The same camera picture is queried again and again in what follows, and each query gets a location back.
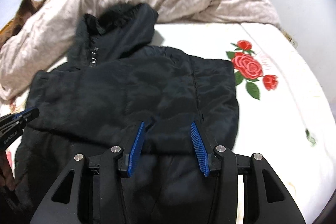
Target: person's hand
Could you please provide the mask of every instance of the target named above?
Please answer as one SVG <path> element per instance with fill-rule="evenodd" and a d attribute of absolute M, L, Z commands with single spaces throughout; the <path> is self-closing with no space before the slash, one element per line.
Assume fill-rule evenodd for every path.
<path fill-rule="evenodd" d="M 15 180 L 6 151 L 0 151 L 0 186 L 7 186 L 9 190 L 15 190 Z"/>

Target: red rose print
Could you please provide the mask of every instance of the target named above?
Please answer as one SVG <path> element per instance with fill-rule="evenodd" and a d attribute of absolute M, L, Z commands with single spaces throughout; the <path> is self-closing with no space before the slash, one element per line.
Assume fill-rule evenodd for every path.
<path fill-rule="evenodd" d="M 238 41 L 237 46 L 245 51 L 252 49 L 252 44 L 246 40 Z"/>
<path fill-rule="evenodd" d="M 275 75 L 265 75 L 262 79 L 264 86 L 267 90 L 275 90 L 278 86 L 277 76 Z"/>
<path fill-rule="evenodd" d="M 236 52 L 232 63 L 235 69 L 239 70 L 245 78 L 256 79 L 263 76 L 260 63 L 248 54 Z"/>
<path fill-rule="evenodd" d="M 7 156 L 7 160 L 8 160 L 9 166 L 12 168 L 12 167 L 13 167 L 12 153 L 11 153 L 10 151 L 8 151 L 8 152 L 6 153 L 6 156 Z"/>

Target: blue ridged pad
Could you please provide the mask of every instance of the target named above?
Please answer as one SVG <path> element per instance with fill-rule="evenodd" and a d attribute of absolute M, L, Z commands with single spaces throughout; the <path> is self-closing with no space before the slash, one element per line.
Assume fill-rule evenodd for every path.
<path fill-rule="evenodd" d="M 31 108 L 28 108 L 28 109 L 26 109 L 26 110 L 20 112 L 20 113 L 16 113 L 16 114 L 14 115 L 14 117 L 13 117 L 12 120 L 15 120 L 16 118 L 19 118 L 20 115 L 24 115 L 24 114 L 26 114 L 27 112 L 31 111 L 33 108 L 34 108 L 34 107 L 31 107 Z"/>
<path fill-rule="evenodd" d="M 145 133 L 146 133 L 145 128 L 146 128 L 145 123 L 142 122 L 138 130 L 138 134 L 135 138 L 131 153 L 129 155 L 129 164 L 127 169 L 128 177 L 131 177 L 133 175 L 137 167 L 142 150 L 143 141 L 145 140 Z"/>
<path fill-rule="evenodd" d="M 201 136 L 194 122 L 191 124 L 190 127 L 190 135 L 196 152 L 199 168 L 204 173 L 204 176 L 208 177 L 210 173 L 208 165 L 208 154 L 205 150 Z"/>

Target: bed sheet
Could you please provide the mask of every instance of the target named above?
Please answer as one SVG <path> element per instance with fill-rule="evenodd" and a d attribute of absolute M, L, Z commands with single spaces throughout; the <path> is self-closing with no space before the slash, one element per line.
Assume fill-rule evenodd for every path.
<path fill-rule="evenodd" d="M 239 130 L 234 152 L 261 153 L 312 223 L 336 188 L 336 125 L 325 95 L 296 50 L 269 24 L 179 23 L 155 25 L 153 44 L 187 54 L 232 60 Z M 56 64 L 66 62 L 60 59 Z M 28 90 L 5 102 L 0 114 L 24 109 Z M 7 151 L 14 169 L 20 140 Z M 237 223 L 243 223 L 239 176 Z"/>

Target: metal screw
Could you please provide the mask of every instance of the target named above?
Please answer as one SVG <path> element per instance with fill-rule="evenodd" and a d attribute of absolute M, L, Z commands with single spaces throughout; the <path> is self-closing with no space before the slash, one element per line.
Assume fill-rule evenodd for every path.
<path fill-rule="evenodd" d="M 113 147 L 111 148 L 111 151 L 112 151 L 113 153 L 118 153 L 120 150 L 121 150 L 120 146 L 113 146 Z"/>
<path fill-rule="evenodd" d="M 217 145 L 217 146 L 216 146 L 216 150 L 217 150 L 218 152 L 225 152 L 226 148 L 225 148 L 225 146 Z"/>
<path fill-rule="evenodd" d="M 259 153 L 255 153 L 255 154 L 253 155 L 253 157 L 254 157 L 256 160 L 262 160 L 262 159 L 263 159 L 262 154 L 259 154 Z"/>
<path fill-rule="evenodd" d="M 77 154 L 75 157 L 74 157 L 74 159 L 76 160 L 76 161 L 80 161 L 80 160 L 82 160 L 83 159 L 83 155 L 82 154 Z"/>

